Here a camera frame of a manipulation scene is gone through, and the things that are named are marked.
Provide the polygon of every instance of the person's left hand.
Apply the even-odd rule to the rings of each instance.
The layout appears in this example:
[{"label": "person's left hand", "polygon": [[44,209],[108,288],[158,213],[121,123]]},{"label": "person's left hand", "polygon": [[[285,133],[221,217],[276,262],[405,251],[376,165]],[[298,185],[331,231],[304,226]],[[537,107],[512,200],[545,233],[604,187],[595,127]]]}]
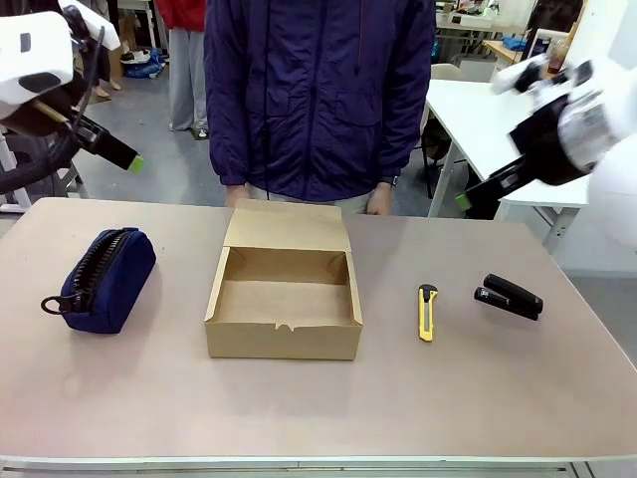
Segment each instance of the person's left hand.
[{"label": "person's left hand", "polygon": [[367,203],[367,214],[388,216],[391,214],[391,184],[379,182]]}]

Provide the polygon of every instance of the purple jacket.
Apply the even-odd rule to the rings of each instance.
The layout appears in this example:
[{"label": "purple jacket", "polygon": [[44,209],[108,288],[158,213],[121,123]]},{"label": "purple jacket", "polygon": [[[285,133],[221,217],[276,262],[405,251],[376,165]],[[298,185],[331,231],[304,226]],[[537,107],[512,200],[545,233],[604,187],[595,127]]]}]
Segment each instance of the purple jacket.
[{"label": "purple jacket", "polygon": [[399,175],[418,141],[435,31],[434,0],[208,0],[221,182],[321,202]]}]

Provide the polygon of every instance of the open cardboard box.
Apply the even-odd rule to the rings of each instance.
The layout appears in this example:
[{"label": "open cardboard box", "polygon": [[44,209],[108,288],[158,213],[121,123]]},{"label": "open cardboard box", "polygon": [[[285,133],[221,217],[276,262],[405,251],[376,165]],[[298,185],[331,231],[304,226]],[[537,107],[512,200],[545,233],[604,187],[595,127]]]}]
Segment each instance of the open cardboard box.
[{"label": "open cardboard box", "polygon": [[340,209],[239,201],[205,327],[211,358],[354,359],[362,319]]}]

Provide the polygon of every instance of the jacket zipper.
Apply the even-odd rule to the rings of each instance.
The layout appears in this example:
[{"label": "jacket zipper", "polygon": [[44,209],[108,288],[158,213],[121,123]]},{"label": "jacket zipper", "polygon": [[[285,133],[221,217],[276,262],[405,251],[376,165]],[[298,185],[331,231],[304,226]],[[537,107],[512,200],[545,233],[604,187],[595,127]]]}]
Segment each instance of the jacket zipper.
[{"label": "jacket zipper", "polygon": [[322,57],[322,37],[325,33],[325,23],[327,20],[327,6],[329,0],[321,0],[320,18],[318,28],[317,50],[315,51],[315,70],[313,72],[312,84],[310,86],[310,114],[308,115],[308,143],[306,144],[306,161],[304,164],[305,182],[303,186],[303,196],[308,192],[308,183],[310,182],[310,173],[312,169],[312,142],[315,128],[315,116],[317,115],[317,87],[319,76],[319,65]]},{"label": "jacket zipper", "polygon": [[97,290],[131,232],[124,229],[111,231],[85,255],[76,270],[71,288],[76,296],[73,312],[90,311]]}]

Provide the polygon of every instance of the pencil case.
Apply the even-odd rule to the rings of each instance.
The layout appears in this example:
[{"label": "pencil case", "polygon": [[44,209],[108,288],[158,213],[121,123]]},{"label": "pencil case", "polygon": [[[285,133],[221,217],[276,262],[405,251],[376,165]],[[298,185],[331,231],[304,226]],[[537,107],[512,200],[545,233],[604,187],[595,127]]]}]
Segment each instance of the pencil case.
[{"label": "pencil case", "polygon": [[[103,231],[73,269],[59,296],[42,309],[60,315],[71,329],[118,334],[155,264],[146,235],[134,227]],[[59,310],[49,307],[57,303]]]}]

